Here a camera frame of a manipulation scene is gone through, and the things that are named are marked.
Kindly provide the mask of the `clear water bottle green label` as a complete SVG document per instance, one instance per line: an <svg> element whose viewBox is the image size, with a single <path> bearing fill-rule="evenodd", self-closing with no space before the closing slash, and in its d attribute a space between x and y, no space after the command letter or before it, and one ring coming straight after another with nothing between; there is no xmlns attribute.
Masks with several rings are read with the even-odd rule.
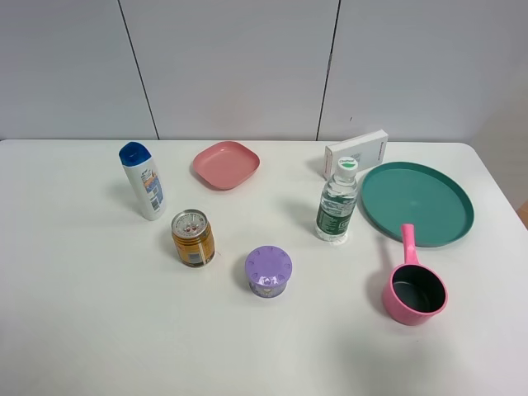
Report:
<svg viewBox="0 0 528 396"><path fill-rule="evenodd" d="M316 232L324 241L335 242L347 234L359 194L357 171L358 162L353 157L341 157L323 188Z"/></svg>

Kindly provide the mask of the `pink square plastic plate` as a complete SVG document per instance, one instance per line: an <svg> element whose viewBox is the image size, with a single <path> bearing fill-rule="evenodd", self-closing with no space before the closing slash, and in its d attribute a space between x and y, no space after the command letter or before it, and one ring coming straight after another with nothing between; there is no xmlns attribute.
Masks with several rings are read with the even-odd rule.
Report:
<svg viewBox="0 0 528 396"><path fill-rule="evenodd" d="M260 163L260 158L243 144L222 141L198 153L192 169L214 189L227 191L244 183Z"/></svg>

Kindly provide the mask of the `pink toy saucepan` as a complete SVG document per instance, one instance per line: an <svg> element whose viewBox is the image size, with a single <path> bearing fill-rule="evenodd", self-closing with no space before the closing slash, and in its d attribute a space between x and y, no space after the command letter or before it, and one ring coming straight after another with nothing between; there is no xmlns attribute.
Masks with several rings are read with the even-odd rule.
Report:
<svg viewBox="0 0 528 396"><path fill-rule="evenodd" d="M396 322L417 326L445 309L448 292L442 279L419 262L414 225L403 224L401 233L404 261L392 270L383 288L382 303Z"/></svg>

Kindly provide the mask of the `white shampoo bottle blue cap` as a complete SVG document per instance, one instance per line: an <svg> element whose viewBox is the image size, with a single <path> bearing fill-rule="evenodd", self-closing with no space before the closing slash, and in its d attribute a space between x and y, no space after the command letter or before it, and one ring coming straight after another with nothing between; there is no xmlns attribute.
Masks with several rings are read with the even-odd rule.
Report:
<svg viewBox="0 0 528 396"><path fill-rule="evenodd" d="M149 221L159 219L166 208L161 179L151 153L138 142L129 142L119 158L139 202L139 210Z"/></svg>

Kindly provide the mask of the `purple round lidded container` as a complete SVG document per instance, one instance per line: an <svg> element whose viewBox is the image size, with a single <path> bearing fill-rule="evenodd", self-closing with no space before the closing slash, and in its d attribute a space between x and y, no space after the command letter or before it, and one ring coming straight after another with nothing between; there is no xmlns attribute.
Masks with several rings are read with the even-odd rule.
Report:
<svg viewBox="0 0 528 396"><path fill-rule="evenodd" d="M244 266L251 291L267 299L283 293L293 270L290 256L276 246L255 248L247 255Z"/></svg>

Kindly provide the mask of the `teal round plastic tray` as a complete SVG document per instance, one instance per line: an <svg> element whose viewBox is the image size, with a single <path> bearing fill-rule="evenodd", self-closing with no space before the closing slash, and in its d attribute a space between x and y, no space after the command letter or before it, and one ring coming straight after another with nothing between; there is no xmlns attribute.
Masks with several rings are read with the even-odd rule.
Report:
<svg viewBox="0 0 528 396"><path fill-rule="evenodd" d="M412 224L415 243L422 248L453 243L474 224L474 207L464 189L418 163L375 167L363 177L360 197L366 217L380 232L402 241L401 226Z"/></svg>

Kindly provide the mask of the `white cardboard box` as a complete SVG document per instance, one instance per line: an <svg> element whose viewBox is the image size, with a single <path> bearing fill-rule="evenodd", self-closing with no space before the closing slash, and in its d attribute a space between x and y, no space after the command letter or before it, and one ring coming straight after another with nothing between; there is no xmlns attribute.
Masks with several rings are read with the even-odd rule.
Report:
<svg viewBox="0 0 528 396"><path fill-rule="evenodd" d="M383 162L389 140L384 130L363 134L325 147L323 160L323 177L328 179L337 168L341 157L352 157L358 162L358 170L363 171L376 167Z"/></svg>

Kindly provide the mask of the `gold drink can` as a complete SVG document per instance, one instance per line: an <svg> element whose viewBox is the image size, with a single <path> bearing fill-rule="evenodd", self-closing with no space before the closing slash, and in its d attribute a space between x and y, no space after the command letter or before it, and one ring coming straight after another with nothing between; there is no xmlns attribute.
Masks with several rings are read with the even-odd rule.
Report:
<svg viewBox="0 0 528 396"><path fill-rule="evenodd" d="M172 239L181 262L202 267L215 256L215 240L210 222L200 210L188 209L177 214L171 223Z"/></svg>

